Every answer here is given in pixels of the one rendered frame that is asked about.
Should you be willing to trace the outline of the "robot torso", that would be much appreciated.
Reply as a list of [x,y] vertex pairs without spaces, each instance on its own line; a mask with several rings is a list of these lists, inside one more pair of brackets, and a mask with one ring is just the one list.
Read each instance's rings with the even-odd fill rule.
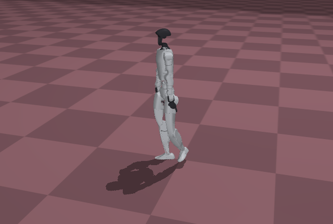
[[[161,46],[162,47],[162,46]],[[156,63],[157,63],[157,70],[158,70],[158,77],[161,80],[162,83],[162,87],[160,88],[160,95],[163,99],[165,99],[168,95],[167,95],[167,86],[166,83],[167,81],[164,79],[164,75],[167,74],[167,70],[165,68],[165,61],[163,59],[163,54],[164,52],[172,52],[171,49],[166,49],[167,47],[163,47],[162,50],[160,50],[161,48],[159,48],[157,50],[157,54],[156,54]],[[174,94],[174,88],[173,88],[173,94]]]

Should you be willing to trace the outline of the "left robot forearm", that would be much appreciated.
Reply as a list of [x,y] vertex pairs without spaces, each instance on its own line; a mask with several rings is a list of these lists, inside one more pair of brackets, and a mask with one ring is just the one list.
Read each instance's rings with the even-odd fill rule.
[[169,96],[169,100],[172,101],[174,100],[174,96],[173,96],[173,85],[174,85],[174,81],[173,81],[173,77],[172,75],[167,75],[166,77],[167,83],[166,83],[166,89],[167,89],[167,95]]

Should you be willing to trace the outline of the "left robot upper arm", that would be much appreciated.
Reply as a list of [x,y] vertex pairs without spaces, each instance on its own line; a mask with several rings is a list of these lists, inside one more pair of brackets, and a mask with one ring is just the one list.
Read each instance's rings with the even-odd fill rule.
[[163,59],[165,61],[165,68],[167,74],[164,75],[164,79],[167,81],[167,75],[172,75],[173,77],[173,54],[171,52],[164,52]]

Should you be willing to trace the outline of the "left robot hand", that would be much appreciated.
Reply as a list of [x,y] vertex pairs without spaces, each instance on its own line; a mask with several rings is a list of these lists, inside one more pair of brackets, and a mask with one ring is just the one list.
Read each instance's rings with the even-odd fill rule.
[[176,104],[174,103],[174,100],[169,101],[169,96],[168,96],[168,102],[169,102],[168,106],[170,106],[172,109],[175,109],[177,112]]

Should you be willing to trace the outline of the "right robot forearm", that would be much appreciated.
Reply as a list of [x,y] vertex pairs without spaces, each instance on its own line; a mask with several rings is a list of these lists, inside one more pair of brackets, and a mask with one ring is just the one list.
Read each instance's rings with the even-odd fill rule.
[[155,82],[155,88],[157,88],[158,92],[160,91],[161,88],[161,80],[158,77],[158,74],[156,73],[156,82]]

